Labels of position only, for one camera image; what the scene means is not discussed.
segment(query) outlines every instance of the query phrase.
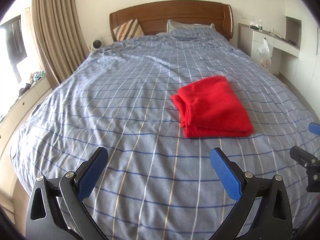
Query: metal pin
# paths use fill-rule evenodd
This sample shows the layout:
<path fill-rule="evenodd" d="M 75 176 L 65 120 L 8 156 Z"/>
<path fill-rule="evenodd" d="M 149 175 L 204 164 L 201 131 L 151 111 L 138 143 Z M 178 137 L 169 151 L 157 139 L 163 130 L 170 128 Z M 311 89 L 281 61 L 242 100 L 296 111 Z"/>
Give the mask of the metal pin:
<path fill-rule="evenodd" d="M 250 171 L 246 171 L 244 173 L 244 175 L 246 176 L 246 178 L 251 179 L 253 177 L 253 174 Z"/>
<path fill-rule="evenodd" d="M 68 171 L 68 172 L 66 173 L 66 177 L 70 179 L 70 178 L 73 177 L 74 174 L 75 174 L 75 173 L 74 173 L 73 171 Z"/>
<path fill-rule="evenodd" d="M 276 176 L 275 176 L 275 179 L 276 179 L 277 181 L 281 181 L 281 180 L 282 180 L 282 177 L 281 177 L 280 175 L 276 175 Z"/>
<path fill-rule="evenodd" d="M 41 181 L 41 180 L 43 180 L 43 178 L 44 178 L 43 175 L 39 175 L 38 177 L 36 177 L 36 180 Z"/>

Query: folded red cloth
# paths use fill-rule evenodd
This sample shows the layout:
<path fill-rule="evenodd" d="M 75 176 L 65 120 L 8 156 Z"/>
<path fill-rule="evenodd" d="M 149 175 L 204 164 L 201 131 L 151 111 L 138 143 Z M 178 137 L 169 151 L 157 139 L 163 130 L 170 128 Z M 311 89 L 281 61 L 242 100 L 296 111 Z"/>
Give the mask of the folded red cloth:
<path fill-rule="evenodd" d="M 187 138 L 245 137 L 253 133 L 246 110 L 223 76 L 184 86 L 171 99 L 180 112 Z"/>

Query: blue plaid bedspread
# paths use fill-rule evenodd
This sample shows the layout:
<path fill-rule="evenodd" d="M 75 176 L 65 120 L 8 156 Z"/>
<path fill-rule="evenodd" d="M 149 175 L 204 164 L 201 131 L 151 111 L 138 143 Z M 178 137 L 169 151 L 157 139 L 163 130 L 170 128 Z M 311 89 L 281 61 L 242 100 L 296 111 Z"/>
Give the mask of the blue plaid bedspread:
<path fill-rule="evenodd" d="M 184 137 L 170 97 L 215 75 L 228 79 L 247 109 L 251 136 Z M 91 54 L 21 127 L 11 159 L 30 193 L 39 174 L 61 177 L 103 146 L 108 166 L 84 204 L 108 237 L 208 239 L 234 205 L 210 165 L 215 147 L 256 176 L 280 174 L 293 224 L 303 222 L 317 195 L 306 192 L 305 170 L 289 150 L 297 145 L 319 157 L 320 139 L 308 131 L 312 121 L 277 78 L 215 30 L 179 29 Z"/>

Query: wall socket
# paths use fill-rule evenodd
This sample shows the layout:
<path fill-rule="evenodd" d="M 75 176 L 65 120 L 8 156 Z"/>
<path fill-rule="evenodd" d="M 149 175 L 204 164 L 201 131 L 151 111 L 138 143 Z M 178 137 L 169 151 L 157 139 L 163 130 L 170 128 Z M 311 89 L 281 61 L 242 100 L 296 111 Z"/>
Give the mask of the wall socket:
<path fill-rule="evenodd" d="M 248 14 L 248 13 L 241 13 L 241 18 L 243 19 L 249 19 L 254 21 L 255 17 L 253 14 Z"/>

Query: blue gripper pad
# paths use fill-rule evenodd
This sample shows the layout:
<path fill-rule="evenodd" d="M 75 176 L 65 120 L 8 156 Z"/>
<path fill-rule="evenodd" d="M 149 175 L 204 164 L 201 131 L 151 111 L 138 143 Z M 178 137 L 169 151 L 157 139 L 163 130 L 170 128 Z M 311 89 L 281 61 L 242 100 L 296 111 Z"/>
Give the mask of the blue gripper pad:
<path fill-rule="evenodd" d="M 77 197 L 79 201 L 83 201 L 85 198 L 90 196 L 107 163 L 108 151 L 107 149 L 102 148 L 99 155 L 96 157 L 93 163 L 91 163 L 86 173 L 78 182 Z"/>
<path fill-rule="evenodd" d="M 210 160 L 228 196 L 238 202 L 242 194 L 240 181 L 216 149 L 211 150 Z"/>
<path fill-rule="evenodd" d="M 319 124 L 316 124 L 316 123 L 314 123 L 314 122 L 311 122 L 311 123 L 309 124 L 309 131 L 310 131 L 311 133 L 316 134 L 316 135 L 320 135 L 320 125 L 319 125 Z"/>

